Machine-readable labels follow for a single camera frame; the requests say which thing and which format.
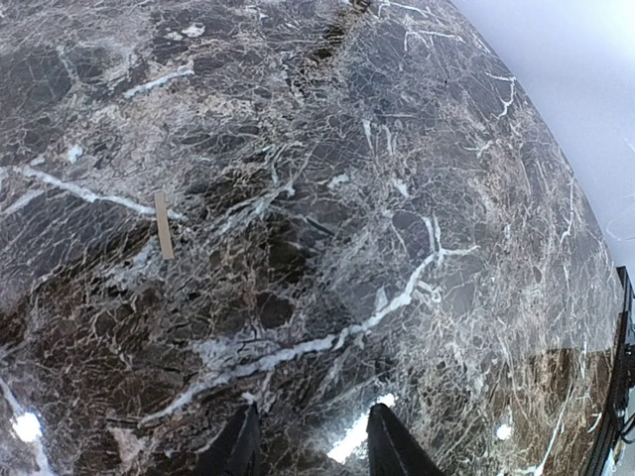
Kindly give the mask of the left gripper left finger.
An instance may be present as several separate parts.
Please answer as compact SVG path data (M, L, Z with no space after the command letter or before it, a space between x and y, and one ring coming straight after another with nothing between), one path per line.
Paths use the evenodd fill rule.
M238 408L192 471L197 476L262 474L260 422L256 404Z

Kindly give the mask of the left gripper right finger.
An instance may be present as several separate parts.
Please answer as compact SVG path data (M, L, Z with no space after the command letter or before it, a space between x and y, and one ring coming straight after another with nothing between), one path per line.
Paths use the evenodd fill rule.
M366 432L370 475L445 475L385 404L371 407Z

